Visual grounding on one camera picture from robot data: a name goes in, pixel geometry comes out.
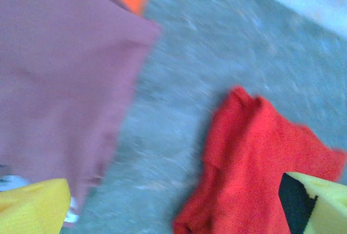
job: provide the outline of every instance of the yellow sponge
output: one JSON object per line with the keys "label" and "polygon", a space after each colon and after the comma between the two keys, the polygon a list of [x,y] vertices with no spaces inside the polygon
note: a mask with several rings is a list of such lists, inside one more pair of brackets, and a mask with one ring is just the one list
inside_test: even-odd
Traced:
{"label": "yellow sponge", "polygon": [[58,234],[69,207],[65,179],[0,192],[0,233]]}
{"label": "yellow sponge", "polygon": [[304,234],[347,233],[347,186],[297,172],[287,175],[301,182],[316,201]]}

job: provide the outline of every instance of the gray concrete floor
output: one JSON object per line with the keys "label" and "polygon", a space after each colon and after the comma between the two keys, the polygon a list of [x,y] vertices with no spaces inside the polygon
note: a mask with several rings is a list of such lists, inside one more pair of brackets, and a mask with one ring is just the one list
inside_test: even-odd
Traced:
{"label": "gray concrete floor", "polygon": [[117,156],[76,228],[62,233],[171,233],[200,175],[211,111],[236,84],[347,148],[346,40],[273,0],[150,0],[146,15],[163,36]]}

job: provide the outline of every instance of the red fabric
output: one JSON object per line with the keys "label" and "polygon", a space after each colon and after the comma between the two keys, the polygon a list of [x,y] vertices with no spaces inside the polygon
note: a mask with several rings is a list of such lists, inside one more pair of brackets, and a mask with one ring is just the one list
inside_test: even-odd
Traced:
{"label": "red fabric", "polygon": [[336,181],[345,160],[346,153],[324,146],[267,100],[236,88],[214,114],[201,182],[174,233],[290,233],[278,197],[282,174]]}

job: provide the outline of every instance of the sponge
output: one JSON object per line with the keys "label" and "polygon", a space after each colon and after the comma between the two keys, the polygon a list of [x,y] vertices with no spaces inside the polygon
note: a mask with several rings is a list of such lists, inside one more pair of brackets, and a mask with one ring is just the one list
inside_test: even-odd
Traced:
{"label": "sponge", "polygon": [[0,192],[0,233],[58,234],[69,207],[65,179]]}
{"label": "sponge", "polygon": [[291,234],[347,233],[347,186],[287,172],[279,197]]}

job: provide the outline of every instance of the pink fabric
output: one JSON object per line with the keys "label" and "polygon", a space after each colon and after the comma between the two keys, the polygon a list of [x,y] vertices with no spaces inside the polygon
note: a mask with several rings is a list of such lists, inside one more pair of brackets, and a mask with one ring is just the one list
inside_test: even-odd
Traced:
{"label": "pink fabric", "polygon": [[0,164],[33,182],[66,178],[80,208],[159,28],[119,0],[0,5]]}

